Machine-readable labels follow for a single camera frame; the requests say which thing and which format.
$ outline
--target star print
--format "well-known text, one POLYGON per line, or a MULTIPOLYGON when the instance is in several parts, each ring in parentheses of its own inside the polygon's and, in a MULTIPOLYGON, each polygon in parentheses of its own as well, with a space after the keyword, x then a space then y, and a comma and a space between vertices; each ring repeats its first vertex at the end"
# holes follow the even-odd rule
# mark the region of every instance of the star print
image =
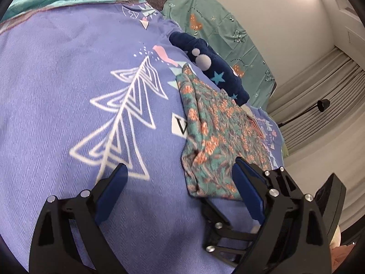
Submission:
POLYGON ((211 78, 210 80, 211 81, 214 81, 216 85, 218 85, 218 83, 220 82, 226 82, 224 79, 223 79, 223 74, 224 72, 218 74, 216 71, 214 71, 214 77, 211 78))

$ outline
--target purple blanket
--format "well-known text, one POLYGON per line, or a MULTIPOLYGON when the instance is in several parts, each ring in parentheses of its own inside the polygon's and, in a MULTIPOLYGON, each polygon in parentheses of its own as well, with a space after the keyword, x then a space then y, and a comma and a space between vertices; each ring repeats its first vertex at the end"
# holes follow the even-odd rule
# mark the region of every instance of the purple blanket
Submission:
MULTIPOLYGON (((217 87, 170 44, 178 27, 141 7, 58 8, 0 35, 0 235, 26 269, 47 197, 74 197, 124 162, 128 184, 101 230, 130 274, 233 270, 202 248, 205 221, 180 161, 175 76, 189 63, 217 87)), ((251 229, 242 202, 215 203, 234 228, 251 229)))
POLYGON ((256 118, 261 132, 265 136, 264 146, 269 153, 272 169, 284 166, 284 159, 282 157, 283 137, 279 127, 261 108, 250 106, 250 109, 256 118))

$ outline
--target teal floral cloth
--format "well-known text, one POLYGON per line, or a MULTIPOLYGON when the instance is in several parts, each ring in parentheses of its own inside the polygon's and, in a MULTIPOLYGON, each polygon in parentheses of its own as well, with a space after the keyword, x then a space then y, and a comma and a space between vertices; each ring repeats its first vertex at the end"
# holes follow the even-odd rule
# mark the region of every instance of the teal floral cloth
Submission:
POLYGON ((232 166, 240 156, 271 169, 262 139, 234 100, 200 81, 188 65, 176 81, 188 120, 181 161, 189 194, 240 200, 232 166))

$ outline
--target white pompom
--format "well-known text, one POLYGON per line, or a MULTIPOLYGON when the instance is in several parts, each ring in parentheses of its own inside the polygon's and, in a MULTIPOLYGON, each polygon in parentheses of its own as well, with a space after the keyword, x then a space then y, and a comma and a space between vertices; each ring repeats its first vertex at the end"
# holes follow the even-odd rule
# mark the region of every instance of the white pompom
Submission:
POLYGON ((207 55, 201 54, 196 57, 195 63, 200 68, 200 70, 207 71, 212 65, 212 60, 207 55))
POLYGON ((200 50, 199 50, 199 48, 194 48, 194 49, 191 51, 191 53, 193 54, 193 56, 199 56, 199 54, 200 54, 200 50))

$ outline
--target white geometric pattern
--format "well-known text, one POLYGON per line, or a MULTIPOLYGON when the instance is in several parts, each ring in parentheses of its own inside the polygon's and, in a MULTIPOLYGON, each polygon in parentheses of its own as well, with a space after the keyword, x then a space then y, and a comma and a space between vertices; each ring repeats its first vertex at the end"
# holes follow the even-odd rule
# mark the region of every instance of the white geometric pattern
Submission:
POLYGON ((127 166, 129 176, 149 180, 148 170, 136 143, 133 117, 146 127, 156 129, 147 87, 163 99, 168 100, 168 97, 149 56, 139 67, 111 71, 111 74, 130 85, 90 100, 91 104, 114 113, 114 116, 75 145, 70 155, 88 165, 100 165, 96 183, 102 178, 106 166, 114 169, 118 163, 127 166))

